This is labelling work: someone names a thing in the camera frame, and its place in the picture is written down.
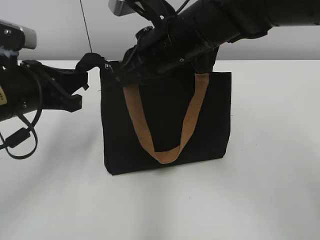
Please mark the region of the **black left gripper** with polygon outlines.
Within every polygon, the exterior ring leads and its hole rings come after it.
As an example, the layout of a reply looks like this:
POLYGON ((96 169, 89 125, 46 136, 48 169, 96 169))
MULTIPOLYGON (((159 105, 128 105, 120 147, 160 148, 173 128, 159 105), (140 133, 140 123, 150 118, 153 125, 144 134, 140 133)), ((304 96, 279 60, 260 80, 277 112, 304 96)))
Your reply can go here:
POLYGON ((85 91, 89 88, 86 71, 51 67, 36 60, 23 60, 20 66, 32 72, 37 93, 40 85, 44 110, 75 112, 82 108, 82 96, 73 94, 81 88, 85 91))

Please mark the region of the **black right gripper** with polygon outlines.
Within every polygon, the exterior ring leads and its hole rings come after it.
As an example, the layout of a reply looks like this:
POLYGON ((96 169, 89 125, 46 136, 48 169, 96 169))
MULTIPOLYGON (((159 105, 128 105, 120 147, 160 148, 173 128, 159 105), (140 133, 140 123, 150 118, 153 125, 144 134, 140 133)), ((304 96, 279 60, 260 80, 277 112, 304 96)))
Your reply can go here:
POLYGON ((152 22, 136 33, 136 45, 123 60, 113 61, 113 76, 122 85, 150 85, 159 75, 190 65, 196 73, 212 71, 225 42, 221 7, 189 7, 180 14, 139 8, 152 22))

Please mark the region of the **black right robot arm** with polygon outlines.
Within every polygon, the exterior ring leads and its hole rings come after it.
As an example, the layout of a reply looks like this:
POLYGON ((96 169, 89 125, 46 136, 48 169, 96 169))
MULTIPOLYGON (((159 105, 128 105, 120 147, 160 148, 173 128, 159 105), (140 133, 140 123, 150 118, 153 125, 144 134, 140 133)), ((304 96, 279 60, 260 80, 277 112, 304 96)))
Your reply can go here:
POLYGON ((165 0, 129 0, 152 22, 136 34, 113 72, 122 84, 145 84, 200 58, 225 43, 257 39, 274 27, 317 26, 317 0, 198 0, 182 12, 165 0))

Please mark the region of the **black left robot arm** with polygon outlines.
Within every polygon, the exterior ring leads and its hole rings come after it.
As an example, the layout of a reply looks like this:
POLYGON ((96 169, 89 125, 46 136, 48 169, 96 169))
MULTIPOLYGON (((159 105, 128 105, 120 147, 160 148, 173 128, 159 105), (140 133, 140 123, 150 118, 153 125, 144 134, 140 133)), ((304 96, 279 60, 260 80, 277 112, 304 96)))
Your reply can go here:
POLYGON ((75 112, 82 108, 82 96, 88 89, 88 73, 44 65, 36 60, 7 61, 0 64, 0 120, 37 110, 75 112))

